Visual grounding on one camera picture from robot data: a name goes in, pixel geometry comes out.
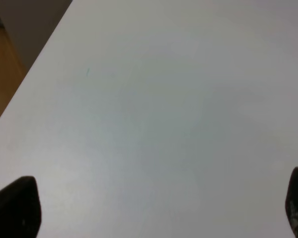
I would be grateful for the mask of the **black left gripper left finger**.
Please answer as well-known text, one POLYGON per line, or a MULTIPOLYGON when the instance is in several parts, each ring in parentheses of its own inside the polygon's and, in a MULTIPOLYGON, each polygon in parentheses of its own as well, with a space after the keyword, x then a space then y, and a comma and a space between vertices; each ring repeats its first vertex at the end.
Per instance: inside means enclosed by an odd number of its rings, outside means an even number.
POLYGON ((0 238, 35 238, 41 221, 35 177, 20 177, 0 190, 0 238))

